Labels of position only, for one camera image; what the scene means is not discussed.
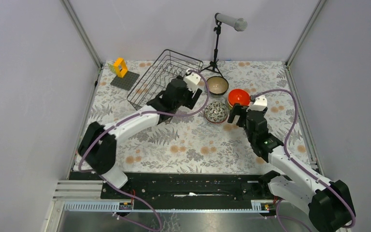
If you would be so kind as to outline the solid orange bowl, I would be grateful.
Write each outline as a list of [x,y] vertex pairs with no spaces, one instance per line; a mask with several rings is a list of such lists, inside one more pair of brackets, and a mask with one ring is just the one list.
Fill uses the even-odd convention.
[[233,89],[229,92],[227,100],[230,107],[233,107],[236,103],[248,106],[250,104],[250,95],[243,89]]

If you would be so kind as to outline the black wire dish rack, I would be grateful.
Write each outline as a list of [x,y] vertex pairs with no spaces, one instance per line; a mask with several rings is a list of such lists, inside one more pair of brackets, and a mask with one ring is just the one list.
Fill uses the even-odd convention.
[[127,95],[128,102],[138,110],[165,90],[167,84],[188,69],[201,71],[203,61],[170,49],[161,52],[158,58],[134,83]]

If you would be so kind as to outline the dark teal bowl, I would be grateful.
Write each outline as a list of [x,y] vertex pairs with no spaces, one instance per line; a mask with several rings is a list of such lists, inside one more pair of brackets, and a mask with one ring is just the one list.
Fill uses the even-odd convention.
[[210,94],[214,96],[224,95],[229,88],[228,81],[222,76],[212,76],[207,79]]

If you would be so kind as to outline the pink patterned bowl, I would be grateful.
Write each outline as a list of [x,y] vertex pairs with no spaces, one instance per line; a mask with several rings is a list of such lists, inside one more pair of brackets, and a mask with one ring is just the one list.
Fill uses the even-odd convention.
[[204,117],[211,123],[219,124],[227,120],[229,108],[222,102],[209,103],[204,109]]

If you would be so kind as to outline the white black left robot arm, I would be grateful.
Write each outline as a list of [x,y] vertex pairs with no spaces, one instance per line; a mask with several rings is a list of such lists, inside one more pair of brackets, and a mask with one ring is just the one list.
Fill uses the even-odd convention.
[[128,177],[115,163],[117,146],[147,128],[179,116],[177,110],[182,106],[193,109],[202,93],[198,84],[203,80],[196,73],[174,78],[135,113],[107,125],[96,121],[89,124],[77,149],[81,156],[78,169],[86,161],[92,171],[109,183],[114,195],[120,199],[129,196]]

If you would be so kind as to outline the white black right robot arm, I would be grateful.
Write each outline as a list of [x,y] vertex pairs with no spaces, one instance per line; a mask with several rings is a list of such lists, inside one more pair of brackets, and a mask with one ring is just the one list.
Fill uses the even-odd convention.
[[289,156],[284,143],[269,132],[266,111],[250,110],[235,104],[228,123],[239,116],[237,126],[244,129],[253,152],[283,172],[270,171],[260,178],[258,193],[264,199],[280,197],[308,215],[320,232],[335,232],[351,225],[356,218],[348,186],[322,176]]

